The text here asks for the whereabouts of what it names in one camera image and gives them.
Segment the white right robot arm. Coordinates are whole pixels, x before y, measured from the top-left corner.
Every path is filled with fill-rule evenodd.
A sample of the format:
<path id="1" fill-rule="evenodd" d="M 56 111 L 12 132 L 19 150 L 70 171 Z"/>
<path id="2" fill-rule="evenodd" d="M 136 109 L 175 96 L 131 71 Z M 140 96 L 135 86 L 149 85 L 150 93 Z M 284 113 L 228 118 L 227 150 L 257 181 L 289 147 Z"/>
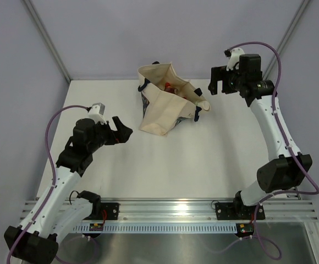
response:
<path id="1" fill-rule="evenodd" d="M 211 69 L 208 86 L 212 95 L 218 92 L 222 82 L 222 93 L 239 93 L 254 114 L 264 137 L 268 162 L 259 168 L 256 180 L 247 188 L 238 191 L 232 202 L 215 204 L 218 219 L 250 220 L 259 202 L 267 195 L 292 191 L 299 186 L 312 165 L 310 155 L 304 155 L 294 145 L 281 110 L 278 98 L 273 94 L 275 86 L 271 80 L 262 78 L 261 57 L 246 54 L 241 48 L 226 50 L 227 65 Z"/>

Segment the green bottle white cap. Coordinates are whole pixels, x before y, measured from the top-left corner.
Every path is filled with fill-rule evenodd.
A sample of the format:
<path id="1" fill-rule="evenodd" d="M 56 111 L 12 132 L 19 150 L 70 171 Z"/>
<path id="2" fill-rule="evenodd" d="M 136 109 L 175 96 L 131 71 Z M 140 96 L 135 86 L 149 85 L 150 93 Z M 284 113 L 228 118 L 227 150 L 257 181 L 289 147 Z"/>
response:
<path id="1" fill-rule="evenodd" d="M 199 101 L 197 104 L 196 104 L 198 107 L 200 107 L 202 110 L 204 111 L 209 111 L 210 110 L 210 103 L 206 100 L 204 101 Z"/>

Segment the red Fairy dish soap bottle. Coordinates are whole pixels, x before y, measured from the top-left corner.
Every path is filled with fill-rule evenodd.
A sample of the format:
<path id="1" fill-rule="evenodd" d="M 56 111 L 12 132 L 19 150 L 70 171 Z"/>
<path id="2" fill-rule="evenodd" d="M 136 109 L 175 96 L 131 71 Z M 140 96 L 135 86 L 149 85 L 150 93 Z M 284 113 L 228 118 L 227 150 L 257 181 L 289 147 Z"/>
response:
<path id="1" fill-rule="evenodd" d="M 165 83 L 164 91 L 175 95 L 177 95 L 179 92 L 179 90 L 176 87 L 172 86 L 169 82 Z"/>

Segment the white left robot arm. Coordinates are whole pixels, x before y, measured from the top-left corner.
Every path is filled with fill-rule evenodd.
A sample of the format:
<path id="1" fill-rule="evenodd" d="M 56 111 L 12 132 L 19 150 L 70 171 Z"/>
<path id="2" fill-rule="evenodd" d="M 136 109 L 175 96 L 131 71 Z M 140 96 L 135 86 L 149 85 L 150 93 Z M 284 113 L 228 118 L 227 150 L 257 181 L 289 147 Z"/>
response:
<path id="1" fill-rule="evenodd" d="M 90 191 L 81 191 L 63 214 L 59 210 L 92 163 L 93 154 L 102 146 L 129 140 L 133 130 L 118 117 L 112 119 L 115 130 L 109 122 L 90 118 L 76 122 L 72 136 L 53 165 L 52 182 L 24 220 L 17 227 L 9 226 L 4 233 L 8 263 L 12 257 L 29 263 L 51 263 L 60 243 L 78 223 L 85 218 L 105 218 L 100 195 Z"/>

